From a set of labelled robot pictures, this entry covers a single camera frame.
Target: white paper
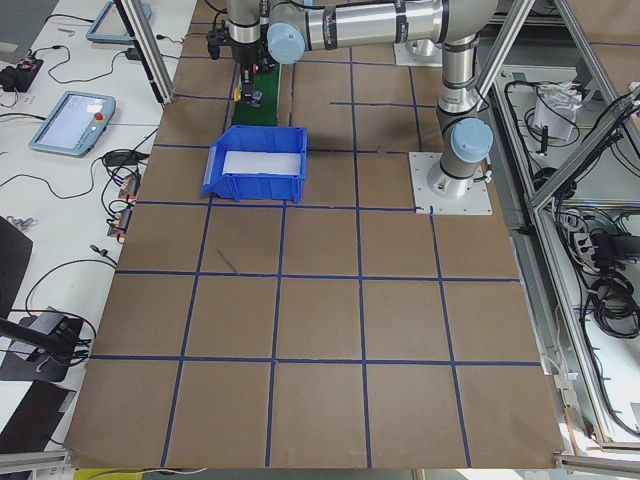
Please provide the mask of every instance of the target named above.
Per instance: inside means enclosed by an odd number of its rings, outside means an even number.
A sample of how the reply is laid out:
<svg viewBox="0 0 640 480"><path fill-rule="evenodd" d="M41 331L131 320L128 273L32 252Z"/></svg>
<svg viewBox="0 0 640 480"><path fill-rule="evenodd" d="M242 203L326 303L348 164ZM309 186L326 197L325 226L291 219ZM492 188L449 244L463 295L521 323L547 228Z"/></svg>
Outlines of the white paper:
<svg viewBox="0 0 640 480"><path fill-rule="evenodd" d="M222 173L300 175L299 153L239 152L229 150Z"/></svg>

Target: green mat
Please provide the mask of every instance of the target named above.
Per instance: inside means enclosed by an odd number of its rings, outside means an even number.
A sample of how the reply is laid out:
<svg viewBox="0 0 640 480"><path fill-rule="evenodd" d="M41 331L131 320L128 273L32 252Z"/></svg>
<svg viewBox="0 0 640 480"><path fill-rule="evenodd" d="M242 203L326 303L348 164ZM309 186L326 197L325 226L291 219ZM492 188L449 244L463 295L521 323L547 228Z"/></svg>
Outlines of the green mat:
<svg viewBox="0 0 640 480"><path fill-rule="evenodd" d="M276 65L270 72L255 75L253 89L262 92L262 105L252 107L244 102L236 102L233 125L277 126L280 65Z"/></svg>

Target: robotic arm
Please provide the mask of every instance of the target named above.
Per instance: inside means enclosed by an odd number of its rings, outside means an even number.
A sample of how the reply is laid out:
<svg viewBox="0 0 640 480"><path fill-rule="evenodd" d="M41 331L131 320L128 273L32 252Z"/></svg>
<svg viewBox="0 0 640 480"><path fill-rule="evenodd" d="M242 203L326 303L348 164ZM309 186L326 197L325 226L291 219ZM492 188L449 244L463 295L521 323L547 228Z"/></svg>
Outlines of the robotic arm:
<svg viewBox="0 0 640 480"><path fill-rule="evenodd" d="M491 129L476 118L477 32L498 0L395 0L305 7L291 0L227 0L228 29L209 36L209 51L229 45L240 64L242 98L251 101L257 65L272 59L292 64L308 50L429 39L442 44L442 92L437 115L445 149L429 172L431 188L458 198L473 183L493 143Z"/></svg>

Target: tablet device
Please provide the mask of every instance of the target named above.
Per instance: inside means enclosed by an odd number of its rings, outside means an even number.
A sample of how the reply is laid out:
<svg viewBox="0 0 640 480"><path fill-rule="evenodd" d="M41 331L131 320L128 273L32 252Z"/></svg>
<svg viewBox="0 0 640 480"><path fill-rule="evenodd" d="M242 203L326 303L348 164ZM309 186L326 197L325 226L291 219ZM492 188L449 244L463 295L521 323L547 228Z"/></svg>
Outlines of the tablet device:
<svg viewBox="0 0 640 480"><path fill-rule="evenodd" d="M142 9L147 20L151 18L151 6L148 3L143 3ZM124 45L133 43L113 2L107 2L85 36L90 42L96 43L119 43Z"/></svg>
<svg viewBox="0 0 640 480"><path fill-rule="evenodd" d="M116 99L113 97L66 92L29 142L29 147L80 157L93 148L115 110Z"/></svg>

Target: black stand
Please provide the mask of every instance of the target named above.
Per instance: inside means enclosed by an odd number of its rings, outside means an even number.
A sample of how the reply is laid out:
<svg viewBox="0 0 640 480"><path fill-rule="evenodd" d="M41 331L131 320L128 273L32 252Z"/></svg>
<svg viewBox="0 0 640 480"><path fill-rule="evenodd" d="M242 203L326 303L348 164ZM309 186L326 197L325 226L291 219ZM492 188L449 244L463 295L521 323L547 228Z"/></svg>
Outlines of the black stand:
<svg viewBox="0 0 640 480"><path fill-rule="evenodd" d="M20 320L19 324L23 327L29 327L36 317L25 317ZM67 329L73 332L75 335L80 335L82 329L82 320L77 318L64 318L63 320ZM51 334L52 337L62 337L55 333ZM60 352L60 357L71 357L76 349L76 340L69 339L67 337L62 338L66 344L68 344L63 352ZM62 362L69 361L67 358L62 358ZM34 353L28 360L23 360L17 355L7 352L5 353L2 365L0 365L0 380L14 380L30 382L33 380L42 380L45 382L61 382L64 377L67 376L68 366L60 365L53 359L49 358L49 355Z"/></svg>

